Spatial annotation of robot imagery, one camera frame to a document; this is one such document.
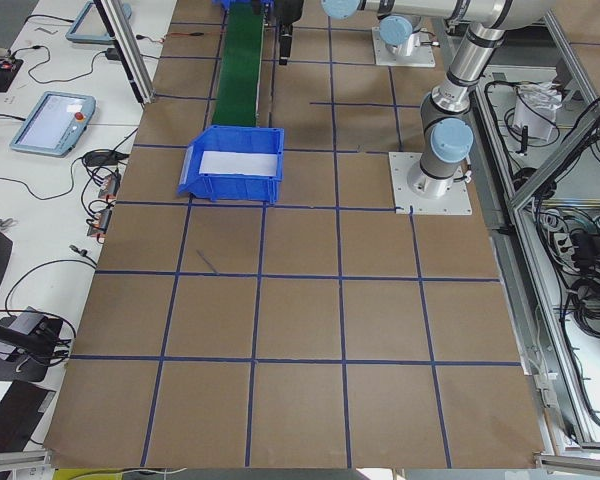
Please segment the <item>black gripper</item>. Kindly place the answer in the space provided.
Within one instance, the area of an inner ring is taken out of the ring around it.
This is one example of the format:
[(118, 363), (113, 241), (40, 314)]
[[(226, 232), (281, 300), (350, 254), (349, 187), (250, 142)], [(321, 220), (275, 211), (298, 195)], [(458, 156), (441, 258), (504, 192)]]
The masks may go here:
[(286, 66), (291, 56), (293, 24), (303, 14), (304, 0), (275, 0), (274, 15), (280, 25), (278, 30), (279, 64)]

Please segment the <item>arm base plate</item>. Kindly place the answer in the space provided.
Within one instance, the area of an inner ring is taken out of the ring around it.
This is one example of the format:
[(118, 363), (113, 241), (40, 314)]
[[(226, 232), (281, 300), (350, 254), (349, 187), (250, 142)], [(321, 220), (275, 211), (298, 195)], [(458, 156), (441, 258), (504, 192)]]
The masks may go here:
[(402, 66), (414, 68), (434, 68), (431, 37), (427, 31), (412, 34), (403, 44), (395, 46), (384, 42), (379, 28), (371, 29), (375, 64), (379, 66)]
[(448, 179), (427, 176), (420, 165), (419, 152), (390, 152), (389, 165), (395, 212), (412, 215), (467, 216), (472, 214), (460, 167)]

